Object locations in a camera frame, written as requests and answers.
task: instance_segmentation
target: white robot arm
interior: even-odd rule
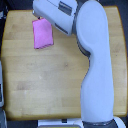
[[[113,77],[104,8],[95,0],[81,6],[75,0],[34,0],[33,9],[35,16],[46,18],[63,33],[76,34],[80,50],[90,61],[81,86],[82,121],[85,127],[108,125],[105,128],[109,128],[116,120],[113,122]]]
[[[4,96],[3,96],[3,77],[2,77],[2,65],[0,61],[0,128],[7,128],[6,114],[3,110]]]

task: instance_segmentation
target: wood grain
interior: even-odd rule
[[[127,113],[127,60],[120,16],[105,8],[110,34],[114,79],[114,115]],[[89,61],[75,36],[53,28],[54,46],[35,50],[31,11],[10,11],[7,16],[1,61],[5,111],[10,120],[80,117],[81,82]]]

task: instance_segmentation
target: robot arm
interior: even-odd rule
[[[33,9],[34,15],[46,18],[63,33],[76,33],[81,51],[89,57],[90,67],[81,86],[84,124],[111,124],[114,91],[108,22],[103,7],[95,0],[85,2],[80,9],[75,0],[34,0]]]
[[[0,127],[7,128],[6,114],[5,111],[2,109],[3,106],[4,106],[3,77],[2,77],[2,65],[0,61]]]

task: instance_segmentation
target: wooden table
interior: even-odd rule
[[[114,115],[127,113],[127,61],[118,9],[105,8],[114,79]],[[54,46],[35,50],[32,11],[10,11],[2,44],[5,111],[10,120],[80,117],[81,82],[89,62],[76,37],[53,28]]]

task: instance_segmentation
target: pink cloth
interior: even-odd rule
[[[46,19],[33,21],[34,48],[41,49],[53,45],[52,26]]]

